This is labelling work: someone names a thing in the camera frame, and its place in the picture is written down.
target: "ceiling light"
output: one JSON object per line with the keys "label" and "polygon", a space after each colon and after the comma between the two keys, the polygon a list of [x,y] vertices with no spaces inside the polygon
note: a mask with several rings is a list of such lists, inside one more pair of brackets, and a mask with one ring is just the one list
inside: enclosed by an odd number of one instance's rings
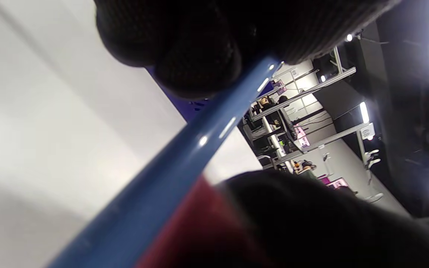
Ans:
{"label": "ceiling light", "polygon": [[362,102],[359,106],[360,106],[360,112],[362,112],[362,119],[364,121],[364,124],[370,122],[370,119],[368,118],[368,112],[366,110],[365,102]]}

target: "fluorescent light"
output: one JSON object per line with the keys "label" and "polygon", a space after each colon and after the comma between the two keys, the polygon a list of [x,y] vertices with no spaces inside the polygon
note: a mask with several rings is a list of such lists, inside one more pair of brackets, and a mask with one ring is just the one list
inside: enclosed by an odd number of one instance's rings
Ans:
{"label": "fluorescent light", "polygon": [[362,112],[362,119],[364,121],[364,124],[370,122],[370,119],[368,118],[368,112],[366,110],[365,102],[362,102],[359,106],[360,106],[360,111]]}
{"label": "fluorescent light", "polygon": [[263,90],[266,86],[267,82],[269,82],[269,78],[264,79],[263,83],[257,88],[257,91],[261,92],[261,90]]}

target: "gloved hand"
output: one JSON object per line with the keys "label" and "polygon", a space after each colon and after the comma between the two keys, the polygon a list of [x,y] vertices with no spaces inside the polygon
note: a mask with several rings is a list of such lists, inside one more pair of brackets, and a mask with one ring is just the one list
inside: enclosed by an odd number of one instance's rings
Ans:
{"label": "gloved hand", "polygon": [[155,66],[180,97],[213,96],[263,53],[297,64],[329,52],[400,0],[95,0],[106,48]]}

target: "black glove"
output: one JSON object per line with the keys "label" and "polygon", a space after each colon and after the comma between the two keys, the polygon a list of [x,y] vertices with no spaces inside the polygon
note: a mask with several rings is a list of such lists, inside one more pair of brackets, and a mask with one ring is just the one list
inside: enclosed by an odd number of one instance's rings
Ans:
{"label": "black glove", "polygon": [[288,64],[322,56],[399,1],[95,0],[109,52],[155,66],[159,82],[190,99],[223,90],[263,53]]}
{"label": "black glove", "polygon": [[331,190],[315,177],[249,172],[223,190],[273,267],[429,267],[429,224]]}

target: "desk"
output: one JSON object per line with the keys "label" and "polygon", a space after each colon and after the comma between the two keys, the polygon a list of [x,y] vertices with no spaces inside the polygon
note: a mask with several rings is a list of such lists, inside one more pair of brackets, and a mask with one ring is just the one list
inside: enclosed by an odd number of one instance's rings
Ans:
{"label": "desk", "polygon": [[[273,130],[271,128],[271,125],[269,125],[269,123],[267,122],[266,117],[262,117],[262,122],[263,122],[263,125],[264,125],[264,129],[266,129],[267,133],[273,132]],[[277,140],[276,135],[270,136],[269,139],[271,139],[274,147],[277,148],[277,150],[276,150],[277,157],[281,158],[283,156],[286,156],[286,153],[284,152],[284,149],[281,147],[281,144],[279,144],[279,141]],[[284,163],[286,164],[287,169],[289,170],[289,172],[293,173],[294,169],[292,168],[291,163],[289,161],[286,161]]]}

